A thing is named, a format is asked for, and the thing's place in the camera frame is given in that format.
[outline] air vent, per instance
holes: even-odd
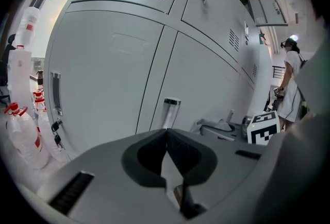
[[[257,76],[257,66],[256,66],[256,64],[254,64],[254,66],[253,66],[253,76]]]
[[[69,184],[50,202],[50,205],[66,215],[78,198],[85,191],[94,176],[87,173],[79,173]]]
[[[238,49],[239,49],[239,38],[233,32],[233,30],[231,30],[231,29],[230,29],[230,32],[229,32],[229,44],[231,44],[232,47],[235,48],[236,51],[238,51]]]

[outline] hand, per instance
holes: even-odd
[[[285,92],[284,90],[278,90],[278,94],[277,94],[277,98],[278,99],[283,99],[284,98],[284,95],[285,95]]]

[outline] wall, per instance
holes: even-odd
[[[54,24],[66,2],[67,0],[44,1],[40,8],[40,20],[36,27],[36,35],[27,47],[32,52],[32,57],[45,57]]]

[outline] white dress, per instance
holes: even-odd
[[[282,103],[278,106],[277,113],[280,117],[289,120],[290,122],[295,122],[300,106],[300,93],[297,87],[296,82],[293,78],[299,73],[301,60],[300,56],[295,51],[287,52],[287,56],[284,59],[285,62],[288,62],[293,69],[291,79],[285,89],[285,96]]]

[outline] railing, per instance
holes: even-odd
[[[273,66],[273,78],[284,78],[285,67],[283,66]]]

